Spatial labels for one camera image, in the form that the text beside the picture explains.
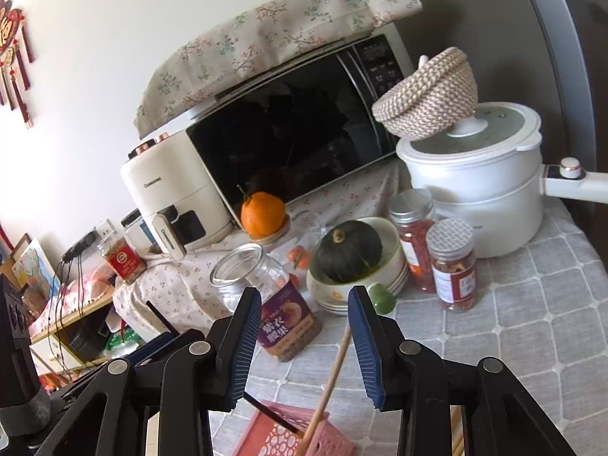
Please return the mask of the orange tangerine fruit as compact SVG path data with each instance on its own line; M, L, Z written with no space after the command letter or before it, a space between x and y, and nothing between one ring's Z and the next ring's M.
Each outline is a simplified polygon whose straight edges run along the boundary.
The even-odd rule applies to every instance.
M287 215L284 202L271 193L246 193L240 185L238 188L243 196L239 218L245 232L255 240L275 234Z

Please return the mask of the small red label jar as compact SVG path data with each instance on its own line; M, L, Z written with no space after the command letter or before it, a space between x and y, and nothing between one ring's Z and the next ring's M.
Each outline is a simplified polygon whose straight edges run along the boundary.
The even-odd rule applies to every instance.
M146 270L144 260L117 232L109 233L98 245L103 257L123 283L130 285Z

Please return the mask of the dark green pumpkin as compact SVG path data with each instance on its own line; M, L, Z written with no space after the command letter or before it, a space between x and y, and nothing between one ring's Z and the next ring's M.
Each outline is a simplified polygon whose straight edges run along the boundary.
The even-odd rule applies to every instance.
M315 247L310 271L317 279L345 284L375 271L381 261L378 232L360 220L349 220L331 229Z

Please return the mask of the white electric cooking pot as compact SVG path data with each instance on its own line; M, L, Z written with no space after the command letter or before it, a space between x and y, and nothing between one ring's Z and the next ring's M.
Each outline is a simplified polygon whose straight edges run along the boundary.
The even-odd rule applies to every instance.
M576 158L548 165L541 117L509 102L477 105L473 116L430 138L397 144L415 188L431 193L438 215L468 222L480 258L502 257L537 234L543 199L604 204L607 176Z

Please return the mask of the black chopstick gold tip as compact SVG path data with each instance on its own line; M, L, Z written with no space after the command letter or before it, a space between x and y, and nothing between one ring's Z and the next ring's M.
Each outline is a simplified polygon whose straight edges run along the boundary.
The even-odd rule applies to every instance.
M249 393L244 392L243 398L249 403L249 405L252 405L260 413L262 413L263 415L265 415L266 417L268 417L269 419L274 421L276 424L278 424L282 428L290 431L292 434L295 434L296 437L300 437L300 439L302 439L304 437L304 432L302 430L299 430L298 427L289 423L288 420L285 420L284 418L279 416L278 413L273 412L271 410L271 408L262 404L260 401L258 401L256 398L254 398Z

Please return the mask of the rear red spice jar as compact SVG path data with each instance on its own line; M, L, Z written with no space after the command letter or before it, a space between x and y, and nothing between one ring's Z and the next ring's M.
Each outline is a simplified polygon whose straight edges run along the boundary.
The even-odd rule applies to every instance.
M427 232L436 222L430 193L423 188L410 188L398 193L388 203L388 216L398 231L415 285L422 292L435 293L426 240Z

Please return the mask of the front red label jar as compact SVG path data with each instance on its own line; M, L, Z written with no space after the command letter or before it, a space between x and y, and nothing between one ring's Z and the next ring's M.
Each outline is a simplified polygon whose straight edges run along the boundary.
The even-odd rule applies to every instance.
M426 235L436 292L453 312L471 309L477 298L473 228L459 218L437 221Z

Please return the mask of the grey refrigerator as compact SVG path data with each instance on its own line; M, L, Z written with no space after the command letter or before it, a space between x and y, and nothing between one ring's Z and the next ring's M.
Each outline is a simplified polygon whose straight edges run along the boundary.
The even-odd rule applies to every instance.
M397 29L411 59L463 49L479 99L532 107L543 157L607 169L607 0L420 0Z

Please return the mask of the brown wooden chopstick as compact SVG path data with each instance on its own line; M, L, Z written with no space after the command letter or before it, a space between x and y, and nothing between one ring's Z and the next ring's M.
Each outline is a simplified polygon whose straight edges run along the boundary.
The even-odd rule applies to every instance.
M331 399L337 379L342 369L345 356L349 349L350 341L352 340L351 335L352 329L350 328L350 326L348 326L345 328L345 333L340 343L339 351L335 358L330 378L326 384L326 387L324 388L323 395L321 396L320 401L317 404L317 408L315 409L313 416L310 419L310 423L307 426L307 429L304 433L304 437L302 438L301 443L299 444L299 447L297 449L297 456L304 456L310 447L310 444L314 437L314 433L317 431L317 425L318 423L320 423L320 419L324 415L325 409L327 408L329 400Z

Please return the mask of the floral beige tablecloth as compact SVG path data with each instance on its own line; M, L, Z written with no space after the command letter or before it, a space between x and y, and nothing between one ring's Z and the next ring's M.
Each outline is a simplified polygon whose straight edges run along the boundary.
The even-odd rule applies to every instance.
M390 198L410 186L402 161L388 158L289 203L287 213L314 216L326 228L333 228L349 219L385 216ZM120 285L113 292L116 313L147 342L165 331L148 304L179 331L208 331L214 320L229 314L210 284L210 272L222 257L247 242L249 236L237 230L183 260L165 255L148 258L146 271L133 284Z

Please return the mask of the black microwave oven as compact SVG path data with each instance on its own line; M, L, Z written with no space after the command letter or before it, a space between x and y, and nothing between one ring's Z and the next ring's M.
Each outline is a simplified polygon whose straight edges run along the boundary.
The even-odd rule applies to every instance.
M385 35L330 46L231 91L187 133L238 219L248 195L290 203L393 154L372 105L403 77Z

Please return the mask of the floral cloth cover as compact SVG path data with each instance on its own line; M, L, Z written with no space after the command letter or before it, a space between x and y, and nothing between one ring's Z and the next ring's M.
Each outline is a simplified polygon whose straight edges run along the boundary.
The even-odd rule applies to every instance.
M181 45L155 69L134 119L140 137L195 105L325 45L420 13L420 0L270 0Z

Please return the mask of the grey checked tablecloth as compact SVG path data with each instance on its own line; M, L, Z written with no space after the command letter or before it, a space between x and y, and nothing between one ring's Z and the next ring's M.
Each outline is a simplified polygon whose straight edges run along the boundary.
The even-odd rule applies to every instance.
M406 338L444 358L476 364L500 357L534 396L577 455L607 455L607 272L580 227L579 204L545 199L531 243L478 261L478 302L465 313L407 284L392 317ZM313 409L328 380L345 317L320 311L321 334L290 363L256 352L247 388L254 396ZM349 348L329 403L330 420L356 444L356 455L395 455L398 413L378 413L366 397ZM255 411L239 401L211 414L214 455L231 455Z

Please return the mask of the cream air fryer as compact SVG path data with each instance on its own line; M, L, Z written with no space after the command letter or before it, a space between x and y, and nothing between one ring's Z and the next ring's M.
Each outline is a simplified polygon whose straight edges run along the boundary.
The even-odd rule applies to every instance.
M174 260L231 232L233 217L186 131L140 144L122 173L155 241Z

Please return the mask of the red chinese knot decoration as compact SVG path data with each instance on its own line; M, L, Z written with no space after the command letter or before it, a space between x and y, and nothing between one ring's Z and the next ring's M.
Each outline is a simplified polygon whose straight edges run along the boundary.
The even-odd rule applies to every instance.
M1 0L1 97L2 106L17 110L27 129L33 127L26 102L31 80L28 66L35 61L23 10L11 0Z

